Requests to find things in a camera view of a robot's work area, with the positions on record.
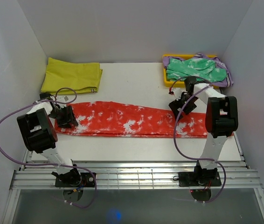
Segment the red tie-dye trousers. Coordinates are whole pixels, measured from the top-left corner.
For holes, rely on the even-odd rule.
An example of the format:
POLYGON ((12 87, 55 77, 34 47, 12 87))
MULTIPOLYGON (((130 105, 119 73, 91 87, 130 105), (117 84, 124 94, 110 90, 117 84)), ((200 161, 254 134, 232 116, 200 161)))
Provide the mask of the red tie-dye trousers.
MULTIPOLYGON (((60 134, 93 137, 172 138, 175 118, 171 110, 116 102, 96 101, 71 105, 78 126, 59 128, 60 134)), ((206 138, 205 114, 192 112, 177 125, 178 138, 206 138)))

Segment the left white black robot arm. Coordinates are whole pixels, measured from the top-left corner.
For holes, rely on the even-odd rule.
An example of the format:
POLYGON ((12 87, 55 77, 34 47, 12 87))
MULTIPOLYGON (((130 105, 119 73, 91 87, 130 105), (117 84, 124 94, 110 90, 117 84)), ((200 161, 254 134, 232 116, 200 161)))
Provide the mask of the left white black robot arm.
POLYGON ((26 148, 44 156, 56 171, 52 173, 67 186, 79 186, 82 176, 72 159, 63 157, 56 147, 57 133, 51 122, 54 119, 59 128, 78 126, 72 106, 52 102, 53 95, 41 93, 40 102, 24 115, 17 117, 17 123, 26 148))

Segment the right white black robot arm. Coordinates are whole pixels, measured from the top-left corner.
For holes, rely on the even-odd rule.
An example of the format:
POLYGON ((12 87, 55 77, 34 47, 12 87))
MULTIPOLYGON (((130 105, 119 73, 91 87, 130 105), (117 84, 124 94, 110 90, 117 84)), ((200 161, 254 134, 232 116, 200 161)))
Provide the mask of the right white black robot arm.
POLYGON ((181 187, 199 187, 205 189, 211 186, 222 186, 225 181, 220 179, 217 167, 223 145, 238 128, 237 99, 225 96, 213 88, 213 84, 198 76, 182 77, 185 91, 174 86, 169 88, 169 94, 175 100, 169 104, 175 118, 174 137, 177 136, 177 125, 183 115, 190 114, 196 108, 196 100, 201 100, 206 106, 205 128, 207 140, 203 152, 196 161, 192 172, 179 172, 175 181, 181 187))

